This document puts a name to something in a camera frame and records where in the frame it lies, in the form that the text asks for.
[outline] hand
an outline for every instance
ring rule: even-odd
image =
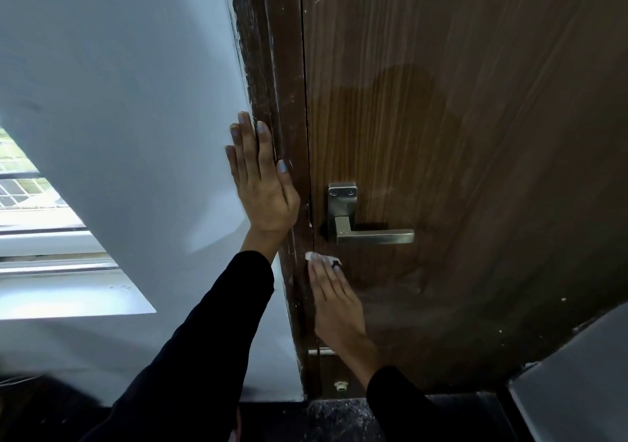
[[[286,164],[283,160],[274,163],[268,126],[258,121],[255,137],[248,113],[238,113],[238,121],[231,125],[234,145],[225,150],[238,196],[251,221],[240,251],[256,250],[272,262],[296,222],[301,200]]]
[[[366,389],[381,364],[375,345],[366,336],[362,303],[339,266],[332,267],[312,254],[308,272],[316,306],[314,332]]]

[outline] white wall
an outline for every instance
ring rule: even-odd
[[[3,370],[111,403],[237,252],[248,223],[223,145],[249,105],[227,4],[0,0],[2,125],[157,310],[0,322]],[[243,398],[298,400],[274,270]]]
[[[628,440],[627,335],[628,303],[511,383],[537,441]]]

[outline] black long-sleeve shirt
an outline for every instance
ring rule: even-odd
[[[236,255],[83,442],[228,440],[273,282],[264,256]],[[414,440],[413,434],[426,434],[428,427],[443,427],[439,410],[394,367],[375,373],[367,401],[388,441]]]

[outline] wooden door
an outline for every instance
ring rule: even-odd
[[[302,0],[314,248],[431,391],[503,383],[628,297],[628,0]],[[326,189],[413,244],[326,242]]]

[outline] lever handle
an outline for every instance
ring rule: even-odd
[[[355,183],[329,184],[327,193],[328,240],[336,244],[410,244],[412,229],[352,230],[356,217],[357,186]]]

